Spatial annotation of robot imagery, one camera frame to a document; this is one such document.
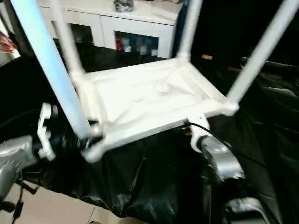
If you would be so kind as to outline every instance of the cabinet door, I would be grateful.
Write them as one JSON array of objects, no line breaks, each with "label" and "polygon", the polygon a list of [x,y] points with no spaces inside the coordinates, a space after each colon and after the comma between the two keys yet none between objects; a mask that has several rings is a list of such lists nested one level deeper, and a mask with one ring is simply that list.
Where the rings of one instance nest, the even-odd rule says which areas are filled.
[{"label": "cabinet door", "polygon": [[[52,9],[45,7],[40,9],[51,37],[58,38]],[[64,10],[64,19],[69,23],[76,42],[104,46],[99,15]]]},{"label": "cabinet door", "polygon": [[137,49],[138,51],[139,46],[136,45],[140,44],[148,50],[149,48],[155,50],[154,48],[157,47],[158,57],[171,57],[174,26],[108,16],[101,16],[101,22],[105,47],[119,49],[124,43],[119,38],[125,38],[125,44],[130,45],[130,49]]}]

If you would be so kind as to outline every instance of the white metal frame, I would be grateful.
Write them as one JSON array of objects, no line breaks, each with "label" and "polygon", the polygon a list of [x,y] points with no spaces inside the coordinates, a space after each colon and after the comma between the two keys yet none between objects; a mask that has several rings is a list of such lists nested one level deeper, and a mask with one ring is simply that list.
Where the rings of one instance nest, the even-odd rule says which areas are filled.
[{"label": "white metal frame", "polygon": [[[284,0],[226,98],[189,62],[202,0],[190,1],[176,58],[88,74],[82,69],[59,2],[52,0],[79,101],[35,0],[11,2],[75,133],[80,138],[91,135],[87,118],[101,124],[103,140],[82,153],[89,162],[107,150],[182,125],[186,119],[209,128],[206,118],[232,116],[299,7],[299,0]],[[199,151],[197,139],[206,133],[199,128],[192,131],[191,146]]]}]

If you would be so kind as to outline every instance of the black cloth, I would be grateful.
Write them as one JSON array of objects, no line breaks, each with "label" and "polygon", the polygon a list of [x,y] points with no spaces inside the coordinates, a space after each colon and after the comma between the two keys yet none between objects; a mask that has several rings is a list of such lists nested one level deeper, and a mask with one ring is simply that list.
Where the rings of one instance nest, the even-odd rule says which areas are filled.
[{"label": "black cloth", "polygon": [[[161,60],[78,47],[88,72]],[[199,69],[222,93],[237,75],[228,70]],[[42,102],[58,104],[37,60],[19,58],[0,68],[0,73],[4,106],[0,140],[35,134]],[[293,83],[260,77],[235,116],[217,116],[209,122],[211,129],[233,146],[249,182],[273,217],[281,223],[294,223],[299,211],[298,98],[265,89],[266,85],[298,90]],[[181,128],[109,151],[94,164],[70,151],[28,168],[24,178],[109,209],[119,217],[160,224],[186,222],[186,217],[189,223],[206,223],[205,201],[213,188],[205,161],[191,149],[190,137]]]}]

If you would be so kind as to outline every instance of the dark wall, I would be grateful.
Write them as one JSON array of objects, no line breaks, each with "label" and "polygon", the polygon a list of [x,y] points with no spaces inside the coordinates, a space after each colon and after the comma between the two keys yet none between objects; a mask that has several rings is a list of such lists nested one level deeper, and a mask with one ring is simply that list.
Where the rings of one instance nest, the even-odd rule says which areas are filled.
[{"label": "dark wall", "polygon": [[[204,0],[192,47],[192,62],[227,66],[249,57],[281,0]],[[299,14],[283,35],[270,60],[298,65]],[[213,56],[212,60],[202,55]]]}]

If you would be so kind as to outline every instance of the red object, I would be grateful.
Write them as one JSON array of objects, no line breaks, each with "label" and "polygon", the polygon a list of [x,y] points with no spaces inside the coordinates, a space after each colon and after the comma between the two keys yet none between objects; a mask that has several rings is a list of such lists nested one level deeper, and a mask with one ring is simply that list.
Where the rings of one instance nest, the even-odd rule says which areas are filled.
[{"label": "red object", "polygon": [[17,49],[17,45],[0,31],[0,50],[12,53],[15,49]]},{"label": "red object", "polygon": [[120,37],[119,36],[116,36],[115,37],[115,41],[116,41],[116,49],[118,51],[121,51],[121,41],[120,41]]}]

